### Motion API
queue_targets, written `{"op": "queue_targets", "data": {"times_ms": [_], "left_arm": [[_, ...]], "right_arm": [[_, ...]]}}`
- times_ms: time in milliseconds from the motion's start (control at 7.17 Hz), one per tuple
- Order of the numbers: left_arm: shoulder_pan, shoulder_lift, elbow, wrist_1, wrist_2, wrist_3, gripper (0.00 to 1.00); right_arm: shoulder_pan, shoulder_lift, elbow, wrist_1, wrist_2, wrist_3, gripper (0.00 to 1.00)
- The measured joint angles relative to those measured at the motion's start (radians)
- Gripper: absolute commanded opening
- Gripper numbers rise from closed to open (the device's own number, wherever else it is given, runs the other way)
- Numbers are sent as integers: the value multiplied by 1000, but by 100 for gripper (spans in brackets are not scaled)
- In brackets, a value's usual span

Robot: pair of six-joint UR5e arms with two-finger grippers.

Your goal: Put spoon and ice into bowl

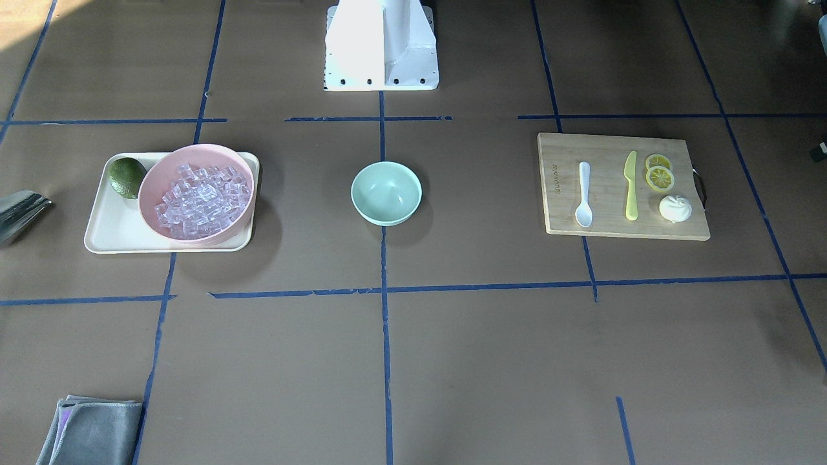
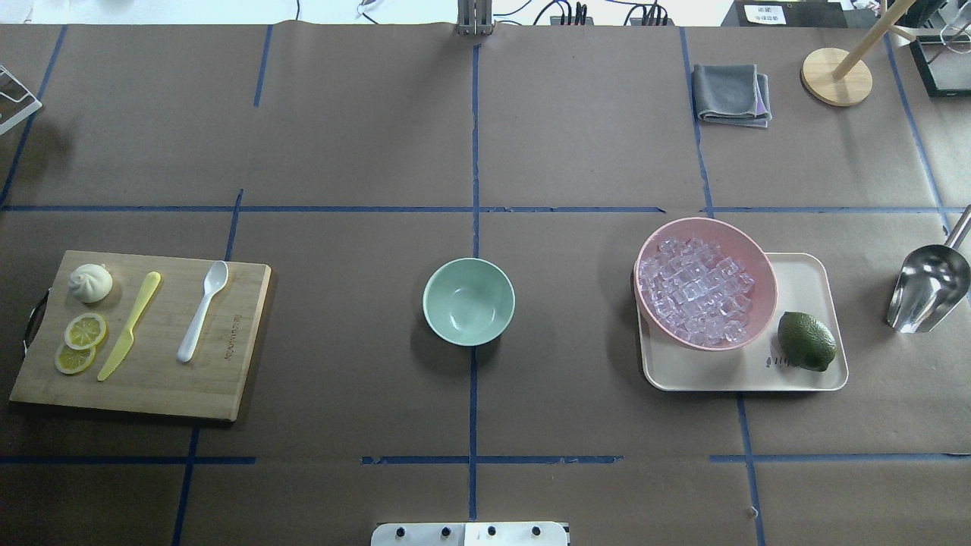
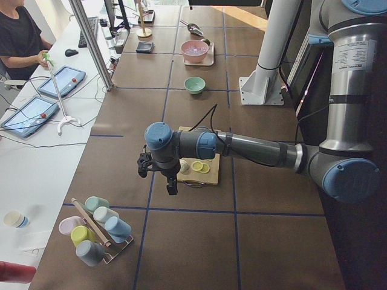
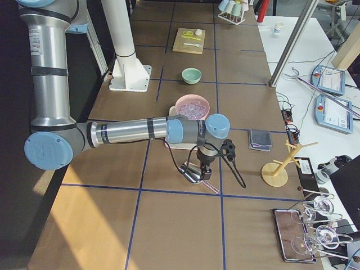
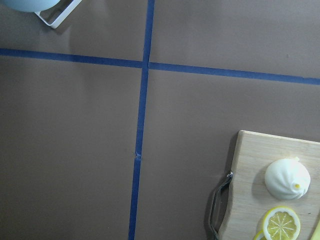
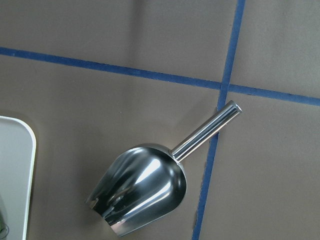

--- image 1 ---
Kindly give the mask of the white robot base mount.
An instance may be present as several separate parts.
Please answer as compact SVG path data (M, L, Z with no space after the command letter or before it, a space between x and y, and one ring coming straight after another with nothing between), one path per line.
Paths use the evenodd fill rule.
M325 91L439 85L434 11L420 1L340 1L328 8L324 42Z

